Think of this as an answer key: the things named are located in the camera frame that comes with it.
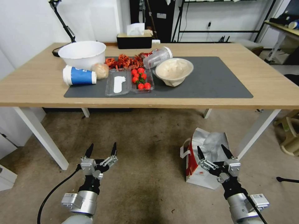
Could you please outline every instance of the gray carpet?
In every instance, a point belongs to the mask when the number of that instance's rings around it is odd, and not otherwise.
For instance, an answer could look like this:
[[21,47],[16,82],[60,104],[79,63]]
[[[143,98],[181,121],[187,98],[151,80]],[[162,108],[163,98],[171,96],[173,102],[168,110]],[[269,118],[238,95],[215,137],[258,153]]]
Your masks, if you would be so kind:
[[[210,190],[185,182],[185,160],[179,148],[196,127],[226,132],[233,150],[258,116],[255,111],[134,109],[132,112],[49,113],[43,125],[69,161],[62,171],[32,136],[0,160],[18,174],[15,186],[0,192],[0,223],[36,223],[48,192],[69,176],[93,142],[94,158],[106,158],[118,143],[118,163],[104,174],[94,223],[224,223],[231,224],[223,189]],[[284,154],[274,127],[262,134],[241,160],[242,186],[263,193],[270,207],[263,211],[270,224],[297,223],[299,185],[279,183],[276,176],[299,178],[299,158]],[[62,185],[48,200],[42,223],[61,223],[71,215],[60,205],[66,192],[76,192],[82,172]]]

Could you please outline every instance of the wooden table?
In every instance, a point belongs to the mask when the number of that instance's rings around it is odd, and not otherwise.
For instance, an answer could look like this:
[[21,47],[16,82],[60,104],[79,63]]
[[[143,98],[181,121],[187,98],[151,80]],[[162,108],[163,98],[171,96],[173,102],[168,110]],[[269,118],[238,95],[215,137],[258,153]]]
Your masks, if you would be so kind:
[[[0,106],[14,107],[62,169],[68,162],[29,107],[77,108],[235,108],[265,109],[237,149],[241,158],[281,109],[299,109],[299,88],[240,44],[154,44],[169,47],[174,57],[218,56],[254,96],[251,99],[65,98],[65,64],[52,55],[55,43],[0,81]],[[106,56],[133,56],[149,49],[108,46]]]
[[265,59],[265,62],[267,62],[269,64],[272,61],[272,59],[274,58],[275,53],[279,49],[281,43],[283,42],[283,40],[285,39],[286,36],[289,36],[289,37],[299,41],[299,30],[292,30],[285,26],[269,22],[268,20],[264,21],[264,23],[270,25],[270,27],[272,29],[277,30],[279,32],[276,44],[271,49],[268,57]]

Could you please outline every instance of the beige bowl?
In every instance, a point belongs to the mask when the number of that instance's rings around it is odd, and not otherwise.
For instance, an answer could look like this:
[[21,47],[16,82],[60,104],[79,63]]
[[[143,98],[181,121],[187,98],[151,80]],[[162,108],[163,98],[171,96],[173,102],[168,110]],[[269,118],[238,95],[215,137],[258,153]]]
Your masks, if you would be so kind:
[[182,58],[168,59],[156,67],[156,76],[167,86],[178,86],[193,71],[193,64]]

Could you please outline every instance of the white plastic bowl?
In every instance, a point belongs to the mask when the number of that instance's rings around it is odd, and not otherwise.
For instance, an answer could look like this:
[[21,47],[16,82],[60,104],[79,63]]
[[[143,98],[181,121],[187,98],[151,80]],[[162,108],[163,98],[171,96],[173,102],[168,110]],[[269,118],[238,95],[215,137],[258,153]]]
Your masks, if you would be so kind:
[[69,65],[91,70],[96,63],[105,63],[106,45],[96,41],[80,41],[68,44],[58,51],[58,55]]
[[193,64],[182,58],[168,59],[156,67],[156,76],[167,86],[178,86],[193,71]]

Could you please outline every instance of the plastic cup lid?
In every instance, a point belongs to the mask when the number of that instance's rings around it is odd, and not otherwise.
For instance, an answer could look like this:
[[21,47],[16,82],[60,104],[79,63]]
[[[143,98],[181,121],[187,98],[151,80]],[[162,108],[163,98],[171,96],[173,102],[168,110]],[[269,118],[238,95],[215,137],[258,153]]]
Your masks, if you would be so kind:
[[170,55],[170,58],[172,58],[172,52],[171,52],[171,50],[168,47],[164,47],[164,48],[166,48],[166,50],[168,51],[168,53]]

